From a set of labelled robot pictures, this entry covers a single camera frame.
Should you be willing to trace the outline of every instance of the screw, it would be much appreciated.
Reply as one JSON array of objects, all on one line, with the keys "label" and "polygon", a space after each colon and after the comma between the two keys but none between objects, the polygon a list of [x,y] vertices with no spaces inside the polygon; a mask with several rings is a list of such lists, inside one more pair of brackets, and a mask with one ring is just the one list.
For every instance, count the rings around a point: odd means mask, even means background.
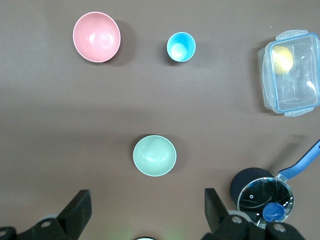
[{"label": "screw", "polygon": [[279,223],[273,224],[273,228],[281,233],[284,233],[286,231],[286,228]]},{"label": "screw", "polygon": [[51,224],[50,221],[45,221],[45,222],[43,222],[43,223],[41,224],[41,227],[42,227],[42,228],[46,228],[46,227],[49,227],[50,224]]},{"label": "screw", "polygon": [[233,216],[231,218],[232,222],[234,222],[235,224],[242,224],[242,219],[238,216]]},{"label": "screw", "polygon": [[7,234],[7,231],[6,230],[2,230],[0,231],[0,238],[5,236]]}]

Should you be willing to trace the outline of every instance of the pink bowl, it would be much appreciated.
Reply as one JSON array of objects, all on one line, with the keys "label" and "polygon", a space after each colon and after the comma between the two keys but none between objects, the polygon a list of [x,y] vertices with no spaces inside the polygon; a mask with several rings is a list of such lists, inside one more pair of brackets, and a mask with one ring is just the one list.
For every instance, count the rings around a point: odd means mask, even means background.
[{"label": "pink bowl", "polygon": [[111,59],[120,47],[120,30],[107,14],[88,12],[76,22],[73,43],[85,59],[102,63]]}]

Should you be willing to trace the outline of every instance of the container lid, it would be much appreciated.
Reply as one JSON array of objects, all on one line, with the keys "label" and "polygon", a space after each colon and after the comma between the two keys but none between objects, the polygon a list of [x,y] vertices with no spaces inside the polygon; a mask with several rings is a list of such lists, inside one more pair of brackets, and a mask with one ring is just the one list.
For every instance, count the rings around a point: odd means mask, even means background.
[{"label": "container lid", "polygon": [[298,116],[320,104],[319,37],[315,33],[293,30],[278,35],[265,48],[263,67],[265,94],[276,113]]}]

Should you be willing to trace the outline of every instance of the bowl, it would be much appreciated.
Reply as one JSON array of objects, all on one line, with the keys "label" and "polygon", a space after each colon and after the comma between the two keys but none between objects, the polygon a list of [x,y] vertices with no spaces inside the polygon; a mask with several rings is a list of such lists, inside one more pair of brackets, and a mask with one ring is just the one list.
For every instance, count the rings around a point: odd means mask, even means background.
[{"label": "bowl", "polygon": [[102,63],[110,60],[120,47],[120,30],[107,14],[88,12],[76,22],[73,29],[73,43],[85,59]]},{"label": "bowl", "polygon": [[140,172],[151,177],[167,174],[174,167],[177,153],[174,145],[165,137],[149,135],[134,147],[133,161]]},{"label": "bowl", "polygon": [[166,50],[174,61],[185,62],[195,54],[196,42],[189,33],[177,32],[169,38]]}]

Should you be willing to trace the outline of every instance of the blue lid knob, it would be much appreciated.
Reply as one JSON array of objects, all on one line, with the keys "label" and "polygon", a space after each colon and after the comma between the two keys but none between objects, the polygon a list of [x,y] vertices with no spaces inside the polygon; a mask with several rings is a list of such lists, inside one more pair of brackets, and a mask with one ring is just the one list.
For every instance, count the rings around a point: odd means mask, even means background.
[{"label": "blue lid knob", "polygon": [[269,223],[281,220],[285,214],[285,208],[277,202],[267,204],[262,211],[263,218]]}]

